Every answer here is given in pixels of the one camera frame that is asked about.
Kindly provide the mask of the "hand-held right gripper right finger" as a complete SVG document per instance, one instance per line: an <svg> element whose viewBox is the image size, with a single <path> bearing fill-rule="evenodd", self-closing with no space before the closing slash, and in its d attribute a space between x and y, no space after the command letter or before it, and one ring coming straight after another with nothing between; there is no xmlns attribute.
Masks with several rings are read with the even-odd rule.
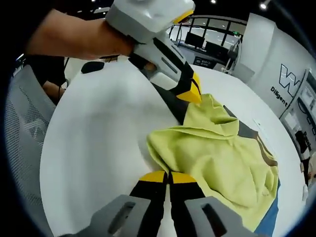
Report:
<svg viewBox="0 0 316 237"><path fill-rule="evenodd" d="M218 199L206 197L188 174L170 172L171 217L178 237L255 237L241 217Z"/></svg>

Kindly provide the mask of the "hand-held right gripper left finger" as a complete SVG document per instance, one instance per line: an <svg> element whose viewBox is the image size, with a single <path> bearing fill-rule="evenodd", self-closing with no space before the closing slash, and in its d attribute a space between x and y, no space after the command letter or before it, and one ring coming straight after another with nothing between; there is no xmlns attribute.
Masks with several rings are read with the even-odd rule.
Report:
<svg viewBox="0 0 316 237"><path fill-rule="evenodd" d="M142 176L129 195L120 195L92 215L90 224L67 237L156 237L164 213L165 172Z"/></svg>

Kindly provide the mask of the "person's left hand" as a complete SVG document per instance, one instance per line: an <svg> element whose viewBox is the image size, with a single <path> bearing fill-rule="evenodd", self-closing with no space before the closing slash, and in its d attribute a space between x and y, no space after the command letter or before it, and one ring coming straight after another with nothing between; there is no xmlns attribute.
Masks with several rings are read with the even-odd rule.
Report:
<svg viewBox="0 0 316 237"><path fill-rule="evenodd" d="M124 55L129 56L135 47L135 41L104 20L96 20L96 30L93 37L93 53L96 56Z"/></svg>

